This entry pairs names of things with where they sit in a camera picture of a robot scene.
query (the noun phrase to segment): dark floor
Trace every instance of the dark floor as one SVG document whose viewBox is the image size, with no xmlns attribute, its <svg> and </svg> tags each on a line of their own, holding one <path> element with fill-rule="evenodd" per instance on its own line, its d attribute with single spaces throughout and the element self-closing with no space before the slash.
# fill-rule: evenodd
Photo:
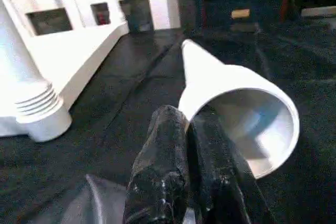
<svg viewBox="0 0 336 224">
<path fill-rule="evenodd" d="M 257 71 L 293 98 L 298 145 L 258 184 L 279 223 L 334 223 L 336 34 L 316 24 L 256 34 L 166 30 L 122 37 L 71 109 L 68 132 L 44 144 L 24 136 L 0 140 L 0 222 L 38 211 L 87 173 L 126 185 L 151 114 L 163 104 L 178 105 L 185 37 L 225 63 Z"/>
</svg>

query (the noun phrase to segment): dark fabric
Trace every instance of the dark fabric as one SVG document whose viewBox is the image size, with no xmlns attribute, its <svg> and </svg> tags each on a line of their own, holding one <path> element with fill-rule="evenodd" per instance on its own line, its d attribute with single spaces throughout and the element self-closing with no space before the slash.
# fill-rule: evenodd
<svg viewBox="0 0 336 224">
<path fill-rule="evenodd" d="M 205 223 L 275 224 L 250 167 L 205 106 L 188 130 L 188 163 Z"/>
<path fill-rule="evenodd" d="M 257 183 L 279 223 L 334 223 L 335 32 L 282 24 L 255 34 L 205 30 L 189 37 L 224 63 L 253 69 L 294 100 L 298 145 Z M 185 87 L 183 38 L 178 30 L 124 36 L 71 109 L 68 132 L 44 144 L 25 136 L 0 140 L 1 223 L 33 218 L 86 174 L 128 184 L 152 113 L 161 105 L 178 106 Z"/>
<path fill-rule="evenodd" d="M 186 124 L 173 106 L 153 113 L 147 140 L 132 167 L 123 223 L 182 223 L 189 192 Z"/>
<path fill-rule="evenodd" d="M 46 203 L 28 223 L 122 223 L 126 188 L 87 174 Z"/>
</svg>

